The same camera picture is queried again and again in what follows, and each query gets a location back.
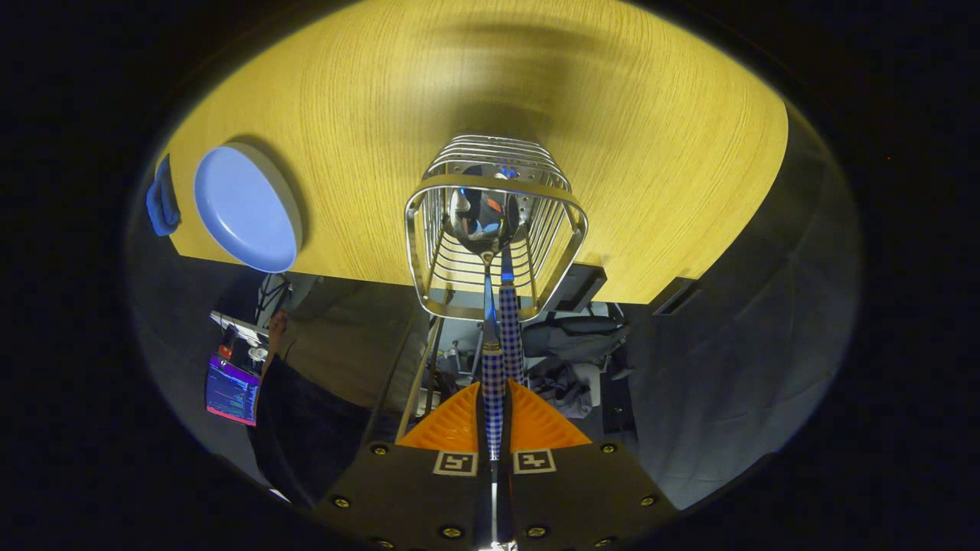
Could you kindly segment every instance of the blue cloth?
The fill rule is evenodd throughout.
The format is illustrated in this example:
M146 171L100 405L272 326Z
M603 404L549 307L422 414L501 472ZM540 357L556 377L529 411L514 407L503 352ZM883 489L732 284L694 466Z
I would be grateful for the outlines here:
M160 163L157 175L146 192L146 212L150 215L150 224L157 235L170 235L180 225L180 209L177 208L177 198L173 194L170 154Z

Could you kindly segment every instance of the gray fabric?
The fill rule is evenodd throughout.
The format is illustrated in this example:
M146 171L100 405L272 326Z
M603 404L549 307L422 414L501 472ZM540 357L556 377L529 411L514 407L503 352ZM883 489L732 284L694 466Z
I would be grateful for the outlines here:
M567 419L584 419L592 411L589 385L579 380L567 361L548 358L527 374L528 388Z
M573 320L573 318L564 318L557 322L565 320ZM606 356L615 350L628 334L629 326L621 326L612 334L568 334L568 331L560 326L542 323L527 327L521 337L524 343L524 355L529 358L554 355L569 362L601 366Z
M853 200L825 155L791 113L779 176L702 293L671 317L624 306L639 459L678 508L780 449L838 369L861 251Z

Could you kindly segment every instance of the metal spoon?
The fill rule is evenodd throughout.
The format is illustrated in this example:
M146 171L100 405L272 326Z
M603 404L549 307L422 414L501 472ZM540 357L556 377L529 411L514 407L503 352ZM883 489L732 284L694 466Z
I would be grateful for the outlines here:
M499 347L490 265L517 232L517 198L506 191L459 187L451 193L447 215L447 230L483 261L483 346Z

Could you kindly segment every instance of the metal rod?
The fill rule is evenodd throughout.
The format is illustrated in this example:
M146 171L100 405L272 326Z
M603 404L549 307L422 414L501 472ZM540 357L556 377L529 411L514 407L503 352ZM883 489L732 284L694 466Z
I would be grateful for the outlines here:
M497 144L488 145L485 143L479 143L475 141L451 142L443 149L442 155L452 153L452 152L457 152L457 151L464 151L464 152L476 151L477 153L483 153L483 154L503 155L506 156L508 159L516 159L522 161L530 160L535 162L548 163L552 165L555 163L554 159L552 159L548 155L543 155L541 151L535 151L533 149L528 149L523 146L497 145Z
M458 285L468 285L468 286L471 286L471 287L478 287L481 291L483 290L483 283L482 282L461 281L459 279L450 279L448 277L443 277L442 275L440 275L438 273L435 273L433 275L435 276L436 279L439 279L440 281L445 281L447 283L455 283L455 284L458 284ZM520 276L521 277L529 276L529 273L528 272L521 272L520 273ZM520 289L521 287L527 286L528 284L530 284L530 281L525 281L524 283L519 283L519 284L515 285L514 287Z
M409 342L409 333L412 332L412 325L415 324L416 316L409 316L409 323L405 327L405 332L402 334L402 340L398 344L398 353L395 354L395 359L391 362L391 367L388 368L388 375L384 379L384 386L381 387L381 392L377 396L377 401L374 402L374 409L370 412L370 419L367 420L367 426L365 431L361 434L361 445L358 449L365 447L365 445L371 441L371 437L374 435L374 428L377 426L377 419L381 416L381 410L384 409L384 400L388 397L388 389L391 387L391 380L395 377L395 371L398 370L398 362L402 359L402 352L405 351L405 345Z
M538 240L534 242L535 245L537 245L534 252L540 258L547 257L547 255L541 255L541 247L545 240L549 238L554 239L555 234L558 233L558 226L556 225L556 222L560 221L559 216L561 215L560 212L562 210L562 204L560 204L558 201L549 201L549 203L551 203L553 208L548 211L547 224L542 225L543 229L538 234ZM538 262L538 267L540 267L542 264L542 262Z
M418 360L418 368L416 368L416 377L412 379L412 390L409 392L409 399L405 403L405 411L402 412L402 420L398 423L398 431L395 433L395 442L398 442L403 437L405 437L405 432L409 427L409 420L415 415L418 409L418 389L422 385L422 376L425 375L425 366L427 365L426 359L428 358L428 351L433 346L435 341L435 326L429 330L428 343L425 346L425 352L422 353L421 358Z
M455 156L464 157L467 160L472 159L473 157L494 158L497 159L497 163L500 164L544 167L553 170L558 169L558 166L555 165L554 161L534 152L522 151L513 148L487 148L480 146L479 144L454 144L444 149L439 156L435 158L431 166L435 166Z
M564 213L565 217L568 219L568 225L574 227L574 225L571 223L571 215L568 213L568 207L565 206L565 205L563 205L562 212ZM550 225L548 227L548 231L551 232L551 238L548 240L548 248L545 249L545 254L542 255L541 258L547 259L548 258L548 255L551 254L551 248L552 248L552 245L555 243L555 237L558 236L558 230L562 226L562 218L561 218L561 215L558 215L556 217L556 222L557 222L557 224L555 225L555 230L554 231L551 231L551 226ZM541 273L541 269L544 268L544 265L545 265L545 263L543 261L540 264L538 264L537 272L534 273L534 276L535 277L538 277L538 274Z
M430 217L432 216L431 208L429 207L430 201L429 196L431 193L425 194L425 199L422 201L422 219L425 220L423 227L425 228L425 258L432 258L432 239L435 237L432 234L432 222Z
M478 379L482 375L482 370L480 369L481 361L483 360L483 331L476 336L476 356L473 357L473 379Z
M543 213L544 216L541 217L541 224L538 226L537 233L531 236L531 250L534 251L535 258L537 258L537 255L541 252L540 243L545 239L544 236L547 233L545 227L551 225L549 222L554 217L555 211L557 210L556 201L546 201L546 203L547 207Z
M534 281L535 279L533 273L534 265L532 264L532 260L531 260L531 242L527 239L524 239L524 246L527 248L527 266L528 269L532 271L532 274L528 275L527 278L531 284L531 303L533 306L534 301L536 301L538 297L538 287L537 287L537 283Z
M439 254L436 256L436 259L437 260L441 258L442 260L444 260L446 262L452 262L454 264L463 264L463 265L466 265L466 266L478 266L480 268L483 268L483 263L482 262L473 262L471 260L463 260L463 259L450 258L450 257L446 256L446 253L443 252L444 250L449 250L449 247L446 247L445 246L445 243L439 249ZM458 252L452 251L452 250L450 252L452 252L453 254L460 254L460 255L463 254L463 253L458 253ZM527 260L524 257L524 255L520 255L519 258L524 259L524 260L523 260L523 262L519 262L517 264L514 264L514 267L515 268L522 268L525 265L527 265ZM445 266L445 265L440 265L440 266L442 266L442 268L445 268L446 270L451 270L451 268L449 268L448 266Z
M439 233L439 240L436 241L436 243L435 243L435 251L434 251L434 254L436 254L436 255L439 254L439 246L442 245L442 236L443 236L443 233L440 232ZM435 258L429 259L429 277L428 277L428 281L425 282L425 292L426 293L431 293L432 292L432 276L433 275L435 275Z
M463 248L463 245L461 245L460 242L457 241L449 233L446 233L446 237L443 239L442 246L443 246L443 249L444 250L447 250L447 251L449 251L451 253L454 253L454 254L464 255L464 256L468 256L468 257L473 255L473 253L471 253L471 252L467 251L465 248ZM457 250L454 247L461 247L463 250ZM516 256L514 256L514 259L522 258L523 256L524 255L516 255ZM480 266L483 266L483 263L482 262L473 262L473 264L478 264Z
M446 304L449 304L453 300L452 294L449 295L449 300ZM439 318L438 328L435 331L435 344L432 346L432 356L429 358L428 366L428 379L429 386L428 392L425 393L425 413L422 414L423 417L427 416L430 411L432 411L432 395L435 394L435 362L436 358L439 357L439 340L442 338L442 326L446 322L445 318Z
M537 239L537 234L540 231L541 225L544 223L544 211L548 208L548 203L539 199L535 201L534 210L531 212L531 227L527 229L527 239L529 241L534 241Z

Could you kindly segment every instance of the wooden table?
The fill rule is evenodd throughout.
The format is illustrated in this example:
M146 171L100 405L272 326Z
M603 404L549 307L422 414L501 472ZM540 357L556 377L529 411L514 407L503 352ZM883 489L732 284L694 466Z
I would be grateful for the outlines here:
M578 262L596 300L651 301L728 247L782 163L780 97L720 51L633 6L592 0L368 0L315 22L221 82L175 130L186 256L235 262L193 198L229 140L265 149L293 186L294 270L411 284L404 208L456 134L535 139L589 219Z

